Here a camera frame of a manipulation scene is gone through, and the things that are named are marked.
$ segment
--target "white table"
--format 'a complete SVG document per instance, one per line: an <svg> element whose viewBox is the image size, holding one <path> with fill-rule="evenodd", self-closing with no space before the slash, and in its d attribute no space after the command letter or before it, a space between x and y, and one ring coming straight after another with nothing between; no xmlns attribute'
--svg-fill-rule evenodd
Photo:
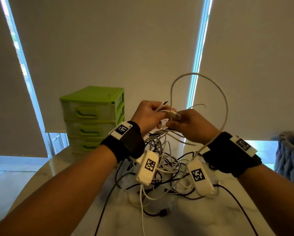
<svg viewBox="0 0 294 236"><path fill-rule="evenodd" d="M13 203L11 210L20 202L27 198L33 191L47 182L55 174L83 156L72 154L70 148L66 148L47 162L30 179L23 188L19 196ZM253 204L245 190L239 182L230 174L219 171L209 174L219 180L220 184L228 188L239 200L246 213L250 217L258 234L274 236L270 227ZM105 182L102 191L94 200L85 217L72 235L88 236L93 235L97 227L98 219L103 205L111 187L114 184L113 171ZM134 176L126 176L121 186L130 186L135 181ZM131 190L128 194L123 190L115 188L111 195L106 211L104 213L99 235L142 235L141 231L141 211L139 207L134 207L131 203L139 204L139 195L136 190ZM144 225L146 236L164 235L204 235L204 236L227 236L227 235L255 235L244 214L236 204L234 199L223 189L219 189L216 198L202 198L199 200L187 200L176 195L165 196L160 200L153 201L146 207L150 213L157 213L160 209L171 207L171 213L166 217L149 217L144 215Z"/></svg>

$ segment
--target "left hand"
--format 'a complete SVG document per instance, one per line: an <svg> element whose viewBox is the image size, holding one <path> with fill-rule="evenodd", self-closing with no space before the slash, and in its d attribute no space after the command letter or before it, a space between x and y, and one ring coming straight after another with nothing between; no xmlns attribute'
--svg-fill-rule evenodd
<svg viewBox="0 0 294 236"><path fill-rule="evenodd" d="M138 124L138 126L140 127L140 132L142 134L142 137L144 137L147 133L149 133L155 127L160 129L162 119L170 118L170 116L167 113L155 112L157 107L159 107L161 104L162 102L147 101L147 100L143 100L139 104L131 121ZM165 110L165 109L176 111L176 109L170 108L169 105L165 105L161 110Z"/></svg>

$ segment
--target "black wrist strap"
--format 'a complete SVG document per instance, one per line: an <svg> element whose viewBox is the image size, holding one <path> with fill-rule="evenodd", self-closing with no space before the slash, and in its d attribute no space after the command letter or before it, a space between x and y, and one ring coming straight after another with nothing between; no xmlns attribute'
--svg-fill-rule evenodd
<svg viewBox="0 0 294 236"><path fill-rule="evenodd" d="M243 149L232 142L231 138L231 134L222 132L208 145L210 151L203 154L205 161L215 169L224 173L231 173L234 177L239 177L248 168L262 163L262 160L257 155L249 156Z"/></svg>
<svg viewBox="0 0 294 236"><path fill-rule="evenodd" d="M128 121L132 127L121 137L120 140L109 135L100 145L106 145L120 162L131 156L139 158L145 149L145 143L140 133L140 127L133 121Z"/></svg>

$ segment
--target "white sensor module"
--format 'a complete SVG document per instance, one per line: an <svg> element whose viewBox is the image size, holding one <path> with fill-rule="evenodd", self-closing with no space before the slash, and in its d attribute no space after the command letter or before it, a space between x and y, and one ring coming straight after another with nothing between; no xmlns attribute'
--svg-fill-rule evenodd
<svg viewBox="0 0 294 236"><path fill-rule="evenodd" d="M190 161L187 164L187 169L192 180L192 184L199 195L210 196L214 194L215 189L199 158Z"/></svg>
<svg viewBox="0 0 294 236"><path fill-rule="evenodd" d="M138 182L148 186L150 185L155 175L156 168L159 162L159 156L152 151L146 151L146 153L144 153L144 155L142 155L140 158L142 157L144 158L140 162L140 170L137 174L136 179Z"/></svg>

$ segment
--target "black and white square marker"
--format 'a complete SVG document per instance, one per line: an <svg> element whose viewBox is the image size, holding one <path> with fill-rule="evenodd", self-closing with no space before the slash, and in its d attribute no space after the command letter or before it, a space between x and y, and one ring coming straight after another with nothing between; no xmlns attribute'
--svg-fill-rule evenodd
<svg viewBox="0 0 294 236"><path fill-rule="evenodd" d="M193 176L195 182L205 179L204 174L202 172L202 169L192 170L191 173L192 173L192 176Z"/></svg>
<svg viewBox="0 0 294 236"><path fill-rule="evenodd" d="M246 142L244 141L242 138L240 138L239 140L237 140L236 142L239 147L241 147L243 150L247 151L251 146Z"/></svg>
<svg viewBox="0 0 294 236"><path fill-rule="evenodd" d="M126 133L126 131L128 130L128 127L124 126L124 125L120 125L118 126L118 128L115 130L118 134L123 135L124 133Z"/></svg>
<svg viewBox="0 0 294 236"><path fill-rule="evenodd" d="M153 160L150 160L150 159L148 158L148 159L147 159L147 162L146 162L146 165L145 165L145 168L146 168L147 170L154 171L155 165L156 165L156 162L154 162Z"/></svg>

